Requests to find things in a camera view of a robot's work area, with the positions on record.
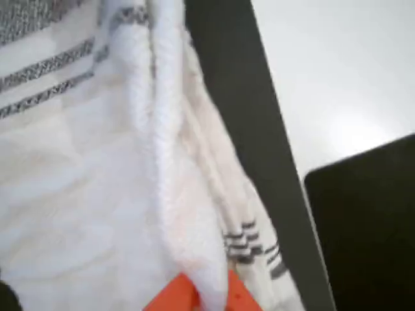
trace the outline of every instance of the terry cloth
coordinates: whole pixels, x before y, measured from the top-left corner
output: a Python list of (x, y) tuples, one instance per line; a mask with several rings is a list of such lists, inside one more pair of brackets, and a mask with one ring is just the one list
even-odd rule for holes
[(184, 10), (0, 2), (0, 267), (24, 310), (140, 310), (179, 272), (223, 310), (229, 262), (264, 310), (303, 310)]

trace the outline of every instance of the towel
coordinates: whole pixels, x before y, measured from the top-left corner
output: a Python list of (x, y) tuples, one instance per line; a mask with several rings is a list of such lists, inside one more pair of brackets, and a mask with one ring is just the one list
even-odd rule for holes
[(24, 310), (141, 310), (180, 272), (224, 310), (228, 265), (264, 310), (303, 310), (184, 10), (0, 3), (0, 268)]

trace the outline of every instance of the orange plastic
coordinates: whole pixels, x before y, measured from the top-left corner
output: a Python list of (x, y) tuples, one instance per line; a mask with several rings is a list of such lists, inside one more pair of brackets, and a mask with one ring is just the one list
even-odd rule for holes
[[(228, 279), (226, 311), (262, 311), (238, 276), (231, 270)], [(179, 274), (144, 308), (144, 311), (193, 311), (198, 307), (200, 300), (196, 288), (184, 274)]]

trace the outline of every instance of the white towel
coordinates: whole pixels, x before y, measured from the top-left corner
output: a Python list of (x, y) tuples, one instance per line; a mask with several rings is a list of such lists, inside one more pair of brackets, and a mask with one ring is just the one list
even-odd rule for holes
[(227, 262), (264, 310), (303, 310), (184, 10), (0, 4), (0, 268), (24, 310), (140, 310), (181, 271), (224, 310)]

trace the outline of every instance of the black panel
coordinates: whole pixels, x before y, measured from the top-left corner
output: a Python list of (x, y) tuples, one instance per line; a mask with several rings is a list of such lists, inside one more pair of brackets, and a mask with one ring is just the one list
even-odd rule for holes
[(338, 311), (415, 309), (415, 136), (305, 183)]
[(307, 310), (333, 310), (249, 0), (189, 0), (187, 23), (207, 88), (278, 229)]

